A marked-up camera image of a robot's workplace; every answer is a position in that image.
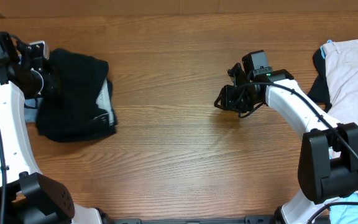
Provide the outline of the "black shorts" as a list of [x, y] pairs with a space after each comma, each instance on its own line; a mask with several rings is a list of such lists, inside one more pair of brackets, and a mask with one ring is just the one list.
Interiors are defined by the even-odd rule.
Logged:
[[101, 59], [55, 49], [50, 64], [60, 86], [55, 96], [44, 96], [35, 124], [41, 136], [55, 142], [99, 140], [116, 133], [111, 103], [109, 64]]

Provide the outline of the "folded blue denim shorts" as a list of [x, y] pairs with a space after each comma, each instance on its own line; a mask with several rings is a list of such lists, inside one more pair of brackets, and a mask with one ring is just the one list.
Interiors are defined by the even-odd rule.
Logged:
[[36, 122], [37, 114], [43, 98], [25, 99], [24, 102], [24, 118], [26, 123]]

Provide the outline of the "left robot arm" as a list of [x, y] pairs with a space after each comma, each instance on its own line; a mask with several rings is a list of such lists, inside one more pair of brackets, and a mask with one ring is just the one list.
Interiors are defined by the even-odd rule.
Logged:
[[59, 78], [43, 41], [0, 32], [0, 223], [109, 223], [99, 208], [76, 204], [40, 171], [25, 125], [25, 100], [58, 93]]

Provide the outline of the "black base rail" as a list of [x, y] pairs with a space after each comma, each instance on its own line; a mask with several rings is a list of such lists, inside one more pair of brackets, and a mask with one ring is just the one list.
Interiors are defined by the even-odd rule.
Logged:
[[111, 220], [113, 224], [269, 224], [272, 215], [248, 215], [244, 218], [207, 218], [207, 219], [172, 219], [141, 220], [138, 218]]

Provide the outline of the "black garment under pile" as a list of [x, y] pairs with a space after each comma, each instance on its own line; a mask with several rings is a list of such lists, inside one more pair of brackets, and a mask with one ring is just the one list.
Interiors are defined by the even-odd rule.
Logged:
[[326, 79], [326, 62], [323, 57], [323, 51], [318, 49], [313, 54], [313, 65], [318, 73], [310, 91], [307, 96], [313, 100], [316, 104], [323, 104], [324, 111], [328, 112], [332, 104], [330, 102], [328, 84]]

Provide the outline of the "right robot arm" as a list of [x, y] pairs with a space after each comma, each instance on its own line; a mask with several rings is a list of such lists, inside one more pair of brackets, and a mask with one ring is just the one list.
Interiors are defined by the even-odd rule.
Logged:
[[273, 215], [248, 216], [245, 223], [322, 223], [321, 214], [358, 191], [358, 125], [342, 124], [300, 89], [287, 70], [274, 70], [263, 50], [243, 56], [227, 70], [214, 106], [246, 118], [266, 105], [301, 139], [296, 195]]

